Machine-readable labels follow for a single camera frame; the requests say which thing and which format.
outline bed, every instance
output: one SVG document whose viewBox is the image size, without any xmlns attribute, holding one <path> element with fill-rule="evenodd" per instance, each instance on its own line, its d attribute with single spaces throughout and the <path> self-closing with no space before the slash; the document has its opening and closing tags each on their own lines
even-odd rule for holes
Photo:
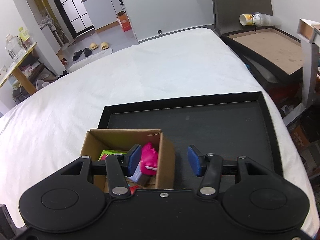
<svg viewBox="0 0 320 240">
<path fill-rule="evenodd" d="M 86 131 L 104 106 L 262 91 L 275 127 L 284 178 L 310 200 L 302 229 L 314 236 L 319 216 L 311 185 L 269 95 L 244 63 L 211 30 L 198 28 L 131 46 L 46 86 L 0 119 L 0 203 L 18 227 L 21 194 L 79 157 Z"/>
</svg>

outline wooden table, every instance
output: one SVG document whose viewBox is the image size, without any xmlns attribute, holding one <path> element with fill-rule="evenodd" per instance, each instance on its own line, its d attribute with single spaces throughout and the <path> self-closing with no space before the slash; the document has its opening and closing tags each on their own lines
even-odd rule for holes
<svg viewBox="0 0 320 240">
<path fill-rule="evenodd" d="M 30 94 L 33 95 L 37 92 L 37 89 L 35 86 L 26 78 L 26 76 L 22 73 L 22 71 L 19 69 L 19 66 L 21 63 L 26 59 L 26 57 L 33 51 L 37 43 L 34 43 L 30 46 L 30 48 L 27 50 L 27 53 L 19 60 L 19 62 L 14 63 L 10 66 L 8 69 L 8 72 L 5 74 L 5 76 L 0 81 L 0 88 L 3 86 L 3 84 L 9 79 L 11 75 L 14 75 L 16 79 L 20 82 L 20 84 L 25 88 L 25 90 Z"/>
</svg>

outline doorway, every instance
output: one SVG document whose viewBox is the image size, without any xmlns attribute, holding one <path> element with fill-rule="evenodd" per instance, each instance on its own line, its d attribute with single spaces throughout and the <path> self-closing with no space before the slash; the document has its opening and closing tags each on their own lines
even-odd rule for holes
<svg viewBox="0 0 320 240">
<path fill-rule="evenodd" d="M 93 29 L 82 0 L 54 0 L 73 38 Z"/>
</svg>

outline pink dinosaur toy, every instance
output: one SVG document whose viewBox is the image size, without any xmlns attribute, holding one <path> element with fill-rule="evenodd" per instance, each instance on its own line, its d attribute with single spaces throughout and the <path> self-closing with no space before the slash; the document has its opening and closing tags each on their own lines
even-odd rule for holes
<svg viewBox="0 0 320 240">
<path fill-rule="evenodd" d="M 140 169 L 143 174 L 154 176 L 157 173 L 158 152 L 151 142 L 146 143 L 141 149 Z"/>
</svg>

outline blue gripper pad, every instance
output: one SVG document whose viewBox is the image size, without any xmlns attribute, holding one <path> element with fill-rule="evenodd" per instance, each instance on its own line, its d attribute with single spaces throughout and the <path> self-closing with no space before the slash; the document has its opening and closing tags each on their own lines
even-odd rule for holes
<svg viewBox="0 0 320 240">
<path fill-rule="evenodd" d="M 129 157 L 128 175 L 127 175 L 128 177 L 130 177 L 134 174 L 140 160 L 141 160 L 141 145 L 139 145 Z"/>
<path fill-rule="evenodd" d="M 204 173 L 207 170 L 207 165 L 205 164 L 204 156 L 194 145 L 190 145 L 188 147 L 188 161 L 196 176 L 204 176 Z"/>
</svg>

